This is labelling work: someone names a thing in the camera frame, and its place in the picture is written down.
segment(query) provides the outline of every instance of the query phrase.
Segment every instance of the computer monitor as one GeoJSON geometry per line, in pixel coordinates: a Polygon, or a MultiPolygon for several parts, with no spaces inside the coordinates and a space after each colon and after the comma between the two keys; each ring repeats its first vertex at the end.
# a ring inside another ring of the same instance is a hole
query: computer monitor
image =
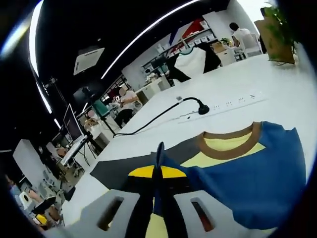
{"type": "Polygon", "coordinates": [[[75,141],[80,136],[83,136],[83,133],[79,127],[78,121],[70,104],[68,105],[64,116],[64,124],[73,141],[75,141]]]}

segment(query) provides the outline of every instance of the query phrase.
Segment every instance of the cardboard box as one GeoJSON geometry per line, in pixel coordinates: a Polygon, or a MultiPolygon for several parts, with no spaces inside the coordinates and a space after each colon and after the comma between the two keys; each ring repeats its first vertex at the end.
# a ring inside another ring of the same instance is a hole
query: cardboard box
{"type": "Polygon", "coordinates": [[[213,47],[213,51],[214,51],[215,53],[220,53],[220,52],[223,52],[223,51],[226,50],[226,49],[223,47],[223,45],[222,45],[221,42],[212,43],[211,46],[213,47]]]}

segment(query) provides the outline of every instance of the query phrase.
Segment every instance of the brown collar trim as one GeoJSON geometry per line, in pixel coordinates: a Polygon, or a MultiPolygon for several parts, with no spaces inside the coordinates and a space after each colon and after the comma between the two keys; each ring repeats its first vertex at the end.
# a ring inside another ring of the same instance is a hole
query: brown collar trim
{"type": "Polygon", "coordinates": [[[242,156],[246,154],[249,150],[251,150],[256,143],[258,142],[260,138],[260,133],[261,133],[261,123],[260,122],[254,122],[252,123],[251,126],[232,133],[226,133],[226,134],[212,134],[212,133],[207,133],[203,132],[200,135],[197,136],[198,139],[198,146],[205,155],[208,157],[211,157],[213,159],[218,159],[218,160],[229,160],[233,159],[239,156],[242,156]],[[227,151],[219,151],[210,148],[206,142],[205,139],[232,139],[232,138],[238,138],[244,135],[247,135],[251,133],[251,136],[249,139],[243,143],[242,145],[233,148],[231,150],[227,151]]]}

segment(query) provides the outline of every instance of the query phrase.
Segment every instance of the power strip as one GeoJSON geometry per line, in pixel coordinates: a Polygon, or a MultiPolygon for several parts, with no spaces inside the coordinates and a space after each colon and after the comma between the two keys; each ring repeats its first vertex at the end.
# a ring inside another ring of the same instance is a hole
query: power strip
{"type": "Polygon", "coordinates": [[[216,114],[224,113],[230,110],[234,110],[237,108],[245,107],[247,105],[258,103],[266,99],[267,97],[260,91],[251,92],[249,94],[242,95],[241,97],[237,97],[233,100],[228,100],[226,102],[215,103],[213,105],[207,104],[207,106],[209,106],[210,108],[210,111],[207,114],[199,115],[198,112],[196,111],[194,113],[180,116],[179,119],[177,120],[177,123],[185,123],[185,122],[200,119],[200,118],[210,117],[216,114]]]}

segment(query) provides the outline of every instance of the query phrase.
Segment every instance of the black cable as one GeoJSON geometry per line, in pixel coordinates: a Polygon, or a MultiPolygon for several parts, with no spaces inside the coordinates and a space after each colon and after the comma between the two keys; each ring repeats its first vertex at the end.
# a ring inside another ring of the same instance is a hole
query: black cable
{"type": "Polygon", "coordinates": [[[87,165],[88,166],[90,166],[90,164],[88,163],[88,160],[87,160],[87,158],[86,158],[86,150],[85,150],[85,145],[84,145],[84,154],[83,153],[81,153],[80,151],[78,151],[79,152],[79,154],[81,154],[82,156],[84,156],[84,160],[85,160],[85,162],[87,163],[87,165]]]}
{"type": "Polygon", "coordinates": [[[167,113],[168,111],[170,111],[171,109],[175,108],[177,105],[181,104],[182,102],[188,101],[188,100],[195,100],[196,102],[198,102],[199,104],[199,109],[198,109],[198,113],[200,115],[206,114],[209,112],[209,107],[207,105],[204,105],[202,103],[202,101],[200,101],[197,98],[194,97],[188,97],[185,98],[183,100],[181,100],[178,103],[175,103],[173,106],[169,107],[168,109],[166,109],[164,112],[160,113],[159,115],[157,115],[155,118],[153,118],[152,120],[150,120],[148,123],[146,123],[143,127],[137,129],[136,131],[132,132],[132,133],[117,133],[115,134],[113,137],[115,137],[116,135],[134,135],[135,133],[139,132],[140,130],[144,129],[145,127],[147,127],[149,124],[151,124],[152,122],[154,122],[157,118],[159,118],[160,116],[162,116],[163,114],[167,113]]]}

